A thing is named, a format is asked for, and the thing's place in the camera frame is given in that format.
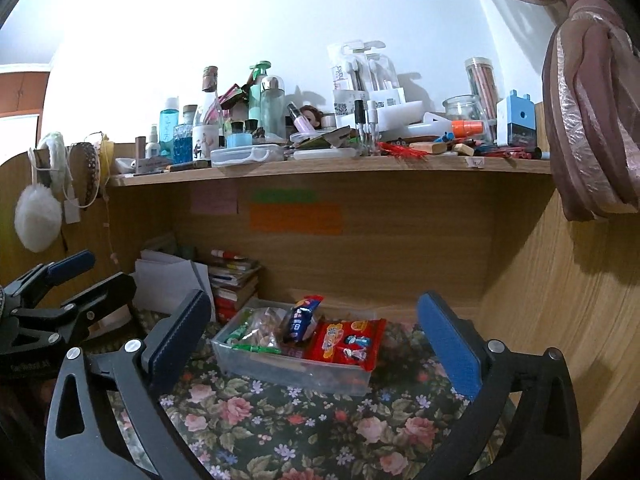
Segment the red snack package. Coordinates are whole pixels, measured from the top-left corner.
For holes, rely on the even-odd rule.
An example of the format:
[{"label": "red snack package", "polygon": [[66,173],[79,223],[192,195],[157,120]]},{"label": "red snack package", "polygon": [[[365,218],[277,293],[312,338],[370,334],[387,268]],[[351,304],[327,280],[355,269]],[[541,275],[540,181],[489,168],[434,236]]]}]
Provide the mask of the red snack package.
[{"label": "red snack package", "polygon": [[325,321],[316,328],[305,358],[325,363],[360,365],[367,372],[376,367],[386,319]]}]

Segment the orange cap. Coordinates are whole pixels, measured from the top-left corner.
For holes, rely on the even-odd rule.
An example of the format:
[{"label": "orange cap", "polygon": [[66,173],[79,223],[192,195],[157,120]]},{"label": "orange cap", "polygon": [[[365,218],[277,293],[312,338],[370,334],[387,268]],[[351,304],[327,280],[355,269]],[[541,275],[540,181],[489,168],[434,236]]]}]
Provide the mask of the orange cap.
[{"label": "orange cap", "polygon": [[464,139],[475,134],[481,134],[484,131],[482,121],[451,121],[453,135],[457,139]]}]

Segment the stack of books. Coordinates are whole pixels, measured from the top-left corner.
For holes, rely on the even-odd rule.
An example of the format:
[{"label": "stack of books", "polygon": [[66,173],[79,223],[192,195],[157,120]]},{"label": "stack of books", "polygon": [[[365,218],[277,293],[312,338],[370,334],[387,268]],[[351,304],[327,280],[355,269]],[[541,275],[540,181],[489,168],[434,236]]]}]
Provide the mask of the stack of books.
[{"label": "stack of books", "polygon": [[256,260],[248,258],[209,259],[209,283],[213,291],[216,315],[222,323],[228,321],[251,298],[258,288]]}]

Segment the qr code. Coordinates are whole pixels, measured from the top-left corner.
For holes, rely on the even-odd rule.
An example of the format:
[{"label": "qr code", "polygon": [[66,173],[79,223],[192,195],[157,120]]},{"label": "qr code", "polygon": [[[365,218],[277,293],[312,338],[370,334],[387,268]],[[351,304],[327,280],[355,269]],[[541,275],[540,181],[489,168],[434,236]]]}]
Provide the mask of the qr code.
[{"label": "qr code", "polygon": [[349,115],[347,103],[334,103],[334,109],[336,115]]}]

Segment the clamp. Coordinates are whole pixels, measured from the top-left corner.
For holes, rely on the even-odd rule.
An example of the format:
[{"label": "clamp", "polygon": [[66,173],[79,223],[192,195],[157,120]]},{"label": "clamp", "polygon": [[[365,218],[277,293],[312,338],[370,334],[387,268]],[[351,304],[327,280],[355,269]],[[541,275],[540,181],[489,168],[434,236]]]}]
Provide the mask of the clamp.
[{"label": "clamp", "polygon": [[[210,302],[194,290],[144,342],[86,356],[71,348],[62,364],[47,423],[47,480],[206,480],[210,475],[158,402],[177,381],[210,317]],[[472,402],[416,480],[579,480],[580,425],[562,353],[511,352],[484,341],[434,292],[418,302],[418,319],[457,391]],[[117,390],[156,473],[135,465],[111,411]],[[511,392],[522,396],[495,461],[471,473]]]},{"label": "clamp", "polygon": [[0,380],[55,378],[66,351],[89,335],[89,327],[133,299],[136,284],[122,272],[63,302],[36,308],[57,285],[90,270],[95,257],[81,251],[40,264],[0,287]]}]

